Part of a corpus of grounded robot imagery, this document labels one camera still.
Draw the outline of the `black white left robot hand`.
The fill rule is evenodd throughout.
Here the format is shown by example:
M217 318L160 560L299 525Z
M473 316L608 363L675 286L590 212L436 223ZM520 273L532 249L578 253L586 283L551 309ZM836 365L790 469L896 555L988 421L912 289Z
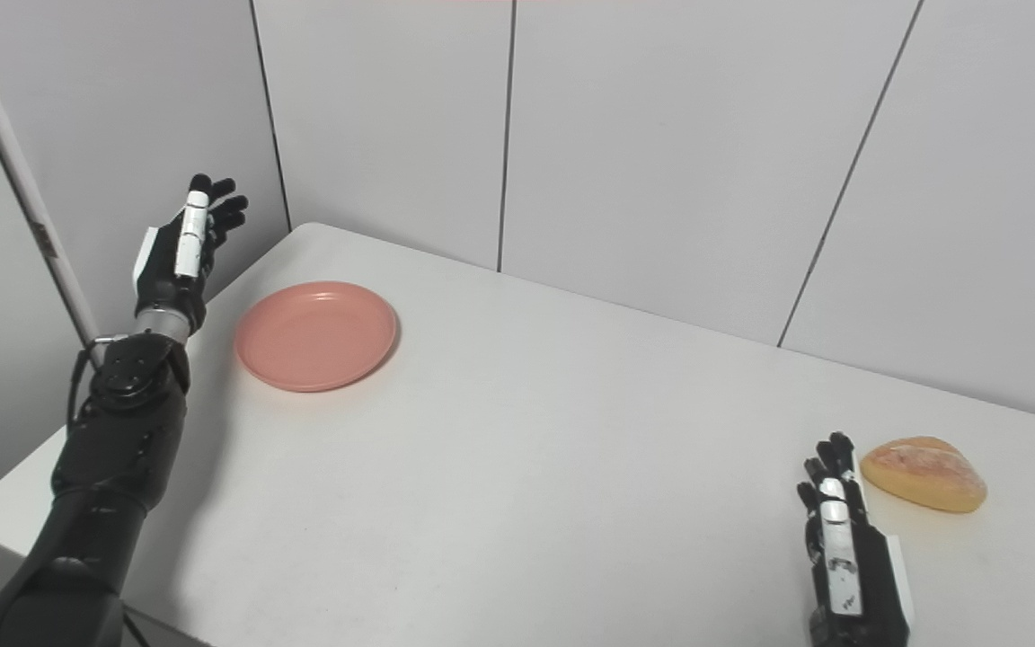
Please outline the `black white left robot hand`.
M186 323L186 337L207 316L204 292L227 234L245 224L248 198L234 179L190 179L183 208L172 220L146 230L134 269L135 315L167 312Z

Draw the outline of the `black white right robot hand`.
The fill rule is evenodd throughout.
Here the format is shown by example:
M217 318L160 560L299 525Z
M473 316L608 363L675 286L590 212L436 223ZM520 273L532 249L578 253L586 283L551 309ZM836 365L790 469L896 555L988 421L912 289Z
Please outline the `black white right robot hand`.
M871 523L854 443L834 431L804 462L804 542L816 606L812 646L907 646L911 592L900 545Z

